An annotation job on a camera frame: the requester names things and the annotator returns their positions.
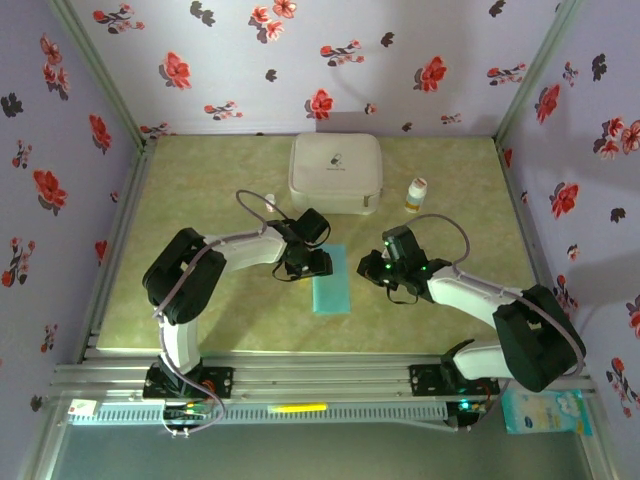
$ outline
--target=small white bottle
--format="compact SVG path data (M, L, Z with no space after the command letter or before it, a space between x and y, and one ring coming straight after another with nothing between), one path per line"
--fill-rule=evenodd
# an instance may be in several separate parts
M265 200L267 200L268 202L273 203L274 205L276 204L276 196L273 193L268 193L267 195L265 195ZM267 207L267 212L269 213L273 213L276 211L275 208L273 208L271 205L269 205L268 203L265 203L265 206Z
M424 178L414 178L409 191L407 192L407 200L404 208L407 212L416 213L420 211L424 197L427 196L427 181Z

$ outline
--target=yellow label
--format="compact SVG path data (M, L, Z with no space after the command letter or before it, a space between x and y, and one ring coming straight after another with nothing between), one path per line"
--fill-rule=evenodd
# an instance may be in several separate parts
M274 413L303 413L303 412L324 412L329 408L326 403L306 403L299 405L279 405L271 407Z

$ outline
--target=black bracket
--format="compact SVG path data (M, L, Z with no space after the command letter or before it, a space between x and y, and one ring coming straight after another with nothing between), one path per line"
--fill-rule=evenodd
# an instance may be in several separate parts
M222 399L231 398L233 388L233 368L231 367L202 367L198 372L197 380L193 380L212 390ZM166 375L164 369L160 365L153 365L147 371L142 398L195 400L208 397L200 390L188 385L183 385L181 392L176 391L174 381Z
M441 364L410 365L409 383L414 397L498 395L500 385L490 378L452 383L442 374Z

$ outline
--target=white plastic box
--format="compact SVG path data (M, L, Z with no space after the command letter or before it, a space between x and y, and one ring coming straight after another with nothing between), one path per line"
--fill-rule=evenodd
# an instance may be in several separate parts
M378 140L360 133L298 135L291 150L289 189L299 212L375 212L382 193Z

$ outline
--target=pill bottle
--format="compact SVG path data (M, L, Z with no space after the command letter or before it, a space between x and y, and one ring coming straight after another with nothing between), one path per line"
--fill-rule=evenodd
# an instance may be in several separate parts
M407 200L404 208L407 212L416 213L420 210L424 197L427 196L427 181L424 178L414 178L409 191L407 192Z

